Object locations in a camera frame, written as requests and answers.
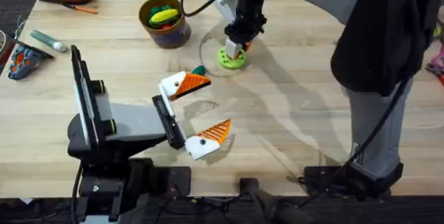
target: pink object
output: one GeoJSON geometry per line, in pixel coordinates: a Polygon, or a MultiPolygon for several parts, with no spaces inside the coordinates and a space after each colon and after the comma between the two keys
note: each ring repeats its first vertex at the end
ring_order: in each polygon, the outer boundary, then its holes
{"type": "Polygon", "coordinates": [[[432,58],[431,63],[436,67],[444,69],[444,45],[441,45],[439,54],[432,58]]]}

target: dark carpet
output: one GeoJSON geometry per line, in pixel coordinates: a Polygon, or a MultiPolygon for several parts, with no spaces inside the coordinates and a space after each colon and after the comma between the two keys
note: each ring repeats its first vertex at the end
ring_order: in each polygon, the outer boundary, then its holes
{"type": "MultiPolygon", "coordinates": [[[[0,0],[0,29],[13,34],[17,19],[28,17],[35,0],[0,0]]],[[[301,201],[303,198],[292,198],[301,201]]],[[[163,199],[153,199],[140,211],[145,212],[144,223],[154,223],[159,213],[157,206],[163,199]]],[[[68,223],[68,199],[37,199],[25,205],[17,199],[0,201],[0,223],[68,223]]],[[[192,216],[197,210],[190,200],[174,201],[167,209],[185,215],[163,212],[158,223],[255,223],[253,205],[239,201],[233,203],[225,217],[220,211],[206,215],[192,216]]],[[[359,203],[350,199],[320,198],[305,207],[305,211],[322,216],[332,223],[403,223],[439,224],[444,223],[444,197],[392,197],[384,203],[374,200],[359,203]]]]}

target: green toy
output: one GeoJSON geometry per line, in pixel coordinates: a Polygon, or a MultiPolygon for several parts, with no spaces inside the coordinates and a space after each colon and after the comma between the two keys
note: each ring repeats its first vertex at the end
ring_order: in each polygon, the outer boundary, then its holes
{"type": "Polygon", "coordinates": [[[201,76],[205,76],[205,67],[203,65],[196,67],[193,71],[192,74],[198,74],[201,76]]]}
{"type": "Polygon", "coordinates": [[[237,59],[229,58],[225,54],[225,47],[220,48],[217,54],[219,64],[221,64],[225,69],[240,69],[247,61],[247,54],[244,50],[241,50],[241,53],[237,59]]]}
{"type": "Polygon", "coordinates": [[[174,25],[178,20],[178,10],[171,8],[169,5],[151,8],[148,15],[148,24],[154,29],[159,29],[167,24],[174,25]]]}

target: black mount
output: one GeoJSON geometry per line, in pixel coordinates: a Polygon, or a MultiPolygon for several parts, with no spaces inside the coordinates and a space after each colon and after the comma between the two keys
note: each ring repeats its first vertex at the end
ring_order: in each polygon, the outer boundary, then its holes
{"type": "MultiPolygon", "coordinates": [[[[305,185],[309,195],[316,195],[325,190],[340,168],[340,166],[307,166],[304,168],[304,176],[299,178],[299,183],[305,185]]],[[[348,166],[327,188],[326,194],[330,197],[352,196],[357,200],[389,196],[390,188],[402,177],[403,168],[404,164],[399,163],[385,178],[372,180],[352,166],[348,166]]]]}
{"type": "Polygon", "coordinates": [[[136,208],[142,194],[150,196],[187,196],[191,188],[189,167],[156,167],[149,158],[131,159],[115,164],[82,164],[82,181],[76,215],[80,222],[86,216],[119,216],[136,208]]]}
{"type": "Polygon", "coordinates": [[[189,195],[189,167],[157,167],[149,158],[130,159],[165,140],[176,149],[185,145],[161,96],[154,96],[153,102],[165,135],[134,141],[106,139],[118,129],[114,119],[104,121],[100,116],[95,96],[105,93],[105,85],[102,80],[90,79],[86,62],[81,60],[80,51],[75,46],[71,47],[71,52],[79,112],[82,114],[71,120],[67,131],[68,154],[80,160],[82,171],[75,213],[78,220],[84,221],[90,215],[104,215],[109,216],[110,222],[115,222],[120,214],[134,209],[139,197],[146,193],[150,196],[169,194],[171,197],[189,195]]]}
{"type": "Polygon", "coordinates": [[[256,178],[242,178],[239,181],[241,196],[250,196],[255,205],[257,220],[261,224],[324,224],[326,222],[318,216],[302,212],[295,207],[295,203],[287,198],[272,196],[259,188],[256,178]]]}

